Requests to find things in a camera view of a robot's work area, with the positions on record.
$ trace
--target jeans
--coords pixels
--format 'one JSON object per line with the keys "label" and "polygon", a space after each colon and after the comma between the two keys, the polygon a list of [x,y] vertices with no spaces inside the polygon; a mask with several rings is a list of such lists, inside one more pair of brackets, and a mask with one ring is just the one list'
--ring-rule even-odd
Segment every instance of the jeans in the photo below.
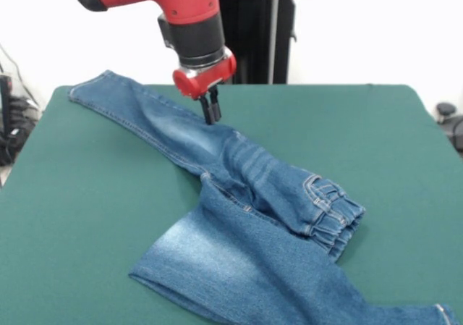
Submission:
{"label": "jeans", "polygon": [[225,324],[458,324],[445,305],[365,302],[335,263],[365,210],[332,181],[113,72],[69,97],[201,180],[199,204],[150,247],[133,279]]}

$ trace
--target black cable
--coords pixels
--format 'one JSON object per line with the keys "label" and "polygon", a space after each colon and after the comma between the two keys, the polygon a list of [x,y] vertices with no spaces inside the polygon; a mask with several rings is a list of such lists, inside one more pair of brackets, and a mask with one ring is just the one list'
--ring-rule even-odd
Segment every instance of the black cable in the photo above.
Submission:
{"label": "black cable", "polygon": [[38,102],[36,101],[34,95],[29,91],[29,89],[27,88],[26,84],[24,84],[24,81],[22,80],[22,76],[21,76],[21,71],[20,71],[20,68],[18,67],[17,63],[10,57],[10,55],[8,55],[7,51],[5,50],[5,48],[2,46],[2,44],[0,43],[0,50],[5,54],[5,57],[8,58],[8,60],[13,63],[14,67],[16,68],[16,73],[17,73],[17,77],[18,79],[20,80],[20,83],[21,85],[23,86],[24,88],[24,91],[26,91],[26,93],[29,95],[30,99],[33,100],[33,102],[39,106]]}

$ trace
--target black stand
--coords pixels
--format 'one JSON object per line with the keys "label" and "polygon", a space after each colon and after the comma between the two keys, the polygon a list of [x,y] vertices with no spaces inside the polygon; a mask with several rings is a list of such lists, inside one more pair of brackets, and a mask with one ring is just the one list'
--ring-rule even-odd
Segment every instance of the black stand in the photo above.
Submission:
{"label": "black stand", "polygon": [[237,58],[233,84],[285,84],[292,0],[220,0],[226,45]]}

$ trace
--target jeans leg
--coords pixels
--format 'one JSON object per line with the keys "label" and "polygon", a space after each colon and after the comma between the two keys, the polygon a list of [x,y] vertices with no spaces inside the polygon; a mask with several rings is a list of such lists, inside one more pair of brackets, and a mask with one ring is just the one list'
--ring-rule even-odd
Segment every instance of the jeans leg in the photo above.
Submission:
{"label": "jeans leg", "polygon": [[126,77],[105,72],[69,95],[139,135],[175,164],[209,174],[269,221],[311,238],[336,260],[364,208],[329,180],[274,158],[230,127],[203,118]]}

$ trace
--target black chair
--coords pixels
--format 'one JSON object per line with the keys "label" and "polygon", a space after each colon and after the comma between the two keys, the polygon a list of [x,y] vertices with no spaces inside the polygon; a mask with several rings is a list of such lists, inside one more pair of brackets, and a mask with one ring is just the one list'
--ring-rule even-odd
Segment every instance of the black chair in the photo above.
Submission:
{"label": "black chair", "polygon": [[442,130],[455,149],[463,152],[463,115],[455,115],[456,107],[450,103],[439,103],[436,108]]}

